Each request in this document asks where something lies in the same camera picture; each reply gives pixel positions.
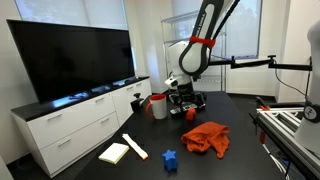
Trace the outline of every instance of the tv stand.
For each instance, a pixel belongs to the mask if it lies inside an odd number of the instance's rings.
[[[133,113],[133,94],[151,95],[150,80],[137,80],[62,106],[29,104],[12,109],[34,160],[52,178],[108,140]]]

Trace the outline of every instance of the orange towel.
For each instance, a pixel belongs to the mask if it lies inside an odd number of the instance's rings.
[[[181,137],[182,143],[187,144],[190,152],[205,152],[213,146],[218,158],[223,158],[224,152],[229,147],[229,127],[214,122],[206,122],[194,128]]]

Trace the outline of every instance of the black tv screen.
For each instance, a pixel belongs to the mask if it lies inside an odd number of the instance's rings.
[[[126,30],[7,22],[40,103],[134,76]]]

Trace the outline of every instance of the white cup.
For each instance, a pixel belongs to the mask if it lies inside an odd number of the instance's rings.
[[[146,107],[146,112],[149,117],[155,119],[163,119],[167,117],[167,97],[164,94],[153,95],[149,98],[149,103]]]

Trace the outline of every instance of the black table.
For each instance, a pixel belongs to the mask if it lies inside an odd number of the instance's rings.
[[[163,120],[150,120],[143,112],[134,113],[100,147],[76,179],[284,179],[225,92],[207,93],[206,104],[206,109],[197,113],[193,123],[183,117],[172,118],[169,115]],[[168,111],[171,108],[173,106],[168,103]],[[205,154],[196,154],[189,152],[181,143],[183,134],[207,121],[230,128],[230,145],[223,159],[216,157],[213,148]],[[123,133],[128,133],[148,153],[146,161],[141,160],[133,149],[116,165],[98,159],[113,142],[127,144],[121,137]],[[177,152],[176,172],[167,172],[162,163],[162,154],[167,149]]]

